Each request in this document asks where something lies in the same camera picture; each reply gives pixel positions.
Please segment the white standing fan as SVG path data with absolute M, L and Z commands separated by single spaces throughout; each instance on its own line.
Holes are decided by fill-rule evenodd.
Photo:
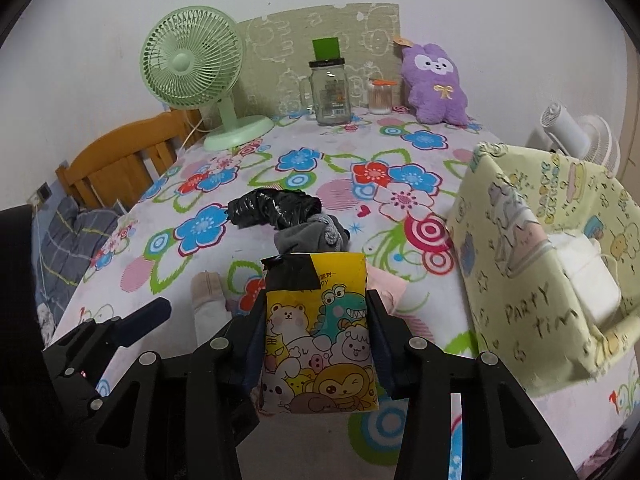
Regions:
M 620 144 L 603 117 L 574 117 L 563 104 L 552 102 L 542 112 L 539 123 L 555 151 L 603 166 L 616 176 Z

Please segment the pink cloth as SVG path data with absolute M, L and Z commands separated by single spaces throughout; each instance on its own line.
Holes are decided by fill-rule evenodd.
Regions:
M 367 264 L 367 289 L 375 290 L 386 311 L 393 314 L 405 295 L 408 282 L 390 272 Z

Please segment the yellow cartoon animal pouch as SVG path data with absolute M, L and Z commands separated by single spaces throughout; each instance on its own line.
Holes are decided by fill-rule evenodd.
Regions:
M 358 252 L 271 259 L 259 408 L 269 415 L 370 412 L 378 408 Z

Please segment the glass mason jar mug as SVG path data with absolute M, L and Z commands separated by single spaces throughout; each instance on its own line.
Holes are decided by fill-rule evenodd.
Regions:
M 344 58 L 311 61 L 310 74 L 299 81 L 300 104 L 320 126 L 345 125 L 352 118 Z

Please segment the purple plush bunny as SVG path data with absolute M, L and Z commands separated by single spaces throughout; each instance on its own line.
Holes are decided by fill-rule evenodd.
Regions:
M 468 98 L 460 86 L 457 66 L 438 44 L 404 47 L 400 76 L 408 89 L 408 104 L 418 122 L 468 125 Z

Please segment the wooden chair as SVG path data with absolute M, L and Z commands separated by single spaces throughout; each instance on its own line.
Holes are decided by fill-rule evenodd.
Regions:
M 130 208 L 176 162 L 178 148 L 201 137 L 193 130 L 200 119 L 197 110 L 168 110 L 130 122 L 94 140 L 55 174 L 82 206 Z

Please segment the floral tablecloth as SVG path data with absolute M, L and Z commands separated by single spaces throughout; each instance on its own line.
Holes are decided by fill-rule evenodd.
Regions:
M 171 302 L 168 322 L 114 355 L 98 382 L 102 396 L 141 352 L 164 358 L 194 350 L 191 282 L 199 273 L 218 273 L 233 314 L 250 310 L 264 287 L 260 260 L 277 252 L 274 231 L 222 223 L 222 206 L 267 186 L 319 197 L 350 233 L 352 252 L 408 282 L 395 313 L 412 332 L 447 352 L 476 355 L 444 220 L 474 146 L 497 138 L 476 122 L 461 130 L 420 126 L 404 110 L 363 114 L 334 128 L 282 116 L 262 138 L 217 154 L 194 145 L 152 184 L 77 282 L 53 336 L 87 320 L 124 317 L 157 295 Z M 577 467 L 625 419 L 634 424 L 636 357 L 629 352 L 598 382 L 536 404 Z M 372 413 L 261 417 L 238 449 L 243 479 L 393 479 L 406 414 L 406 401 L 381 393 Z

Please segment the grey plaid bedding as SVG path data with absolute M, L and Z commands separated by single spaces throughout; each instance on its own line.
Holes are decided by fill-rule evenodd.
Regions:
M 39 322 L 50 332 L 61 318 L 89 269 L 92 258 L 116 229 L 118 209 L 81 207 L 65 196 L 47 226 L 35 223 L 36 307 Z

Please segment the black plastic bag roll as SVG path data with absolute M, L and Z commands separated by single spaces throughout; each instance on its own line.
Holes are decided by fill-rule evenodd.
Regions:
M 303 191 L 275 188 L 256 188 L 230 200 L 227 206 L 229 221 L 239 229 L 269 224 L 281 231 L 305 223 L 321 211 L 318 197 Z

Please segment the pink white sock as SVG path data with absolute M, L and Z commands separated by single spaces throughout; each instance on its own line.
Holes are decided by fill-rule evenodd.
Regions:
M 199 347 L 216 335 L 232 318 L 215 272 L 201 272 L 191 282 L 193 323 L 196 345 Z

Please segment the yellow cartoon fabric bin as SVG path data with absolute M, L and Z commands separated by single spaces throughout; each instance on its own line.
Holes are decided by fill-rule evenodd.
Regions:
M 532 396 L 604 375 L 639 339 L 639 207 L 612 172 L 480 142 L 447 220 L 482 350 Z M 553 235 L 588 238 L 622 296 L 602 322 L 580 303 Z

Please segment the white tissue pack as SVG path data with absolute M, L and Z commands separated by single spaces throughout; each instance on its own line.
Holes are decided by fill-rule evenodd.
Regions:
M 550 234 L 548 240 L 585 316 L 599 328 L 607 326 L 620 306 L 622 291 L 599 242 L 567 232 Z

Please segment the small jar orange lid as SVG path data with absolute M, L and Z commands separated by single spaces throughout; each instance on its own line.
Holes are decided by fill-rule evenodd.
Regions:
M 390 114 L 394 106 L 394 89 L 397 82 L 385 79 L 368 81 L 368 107 L 371 114 Z

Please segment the grey sock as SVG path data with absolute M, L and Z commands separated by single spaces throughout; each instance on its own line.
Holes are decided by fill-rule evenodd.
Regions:
M 278 231 L 274 236 L 279 254 L 347 252 L 349 243 L 349 232 L 332 214 L 314 214 L 307 222 Z

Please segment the green cartoon wall mat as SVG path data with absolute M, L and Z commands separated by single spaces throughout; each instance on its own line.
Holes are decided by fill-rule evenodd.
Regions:
M 303 108 L 299 81 L 310 74 L 315 39 L 338 40 L 353 107 L 368 104 L 369 80 L 399 79 L 396 3 L 311 6 L 251 18 L 238 27 L 244 58 L 233 99 L 240 116 L 288 115 Z

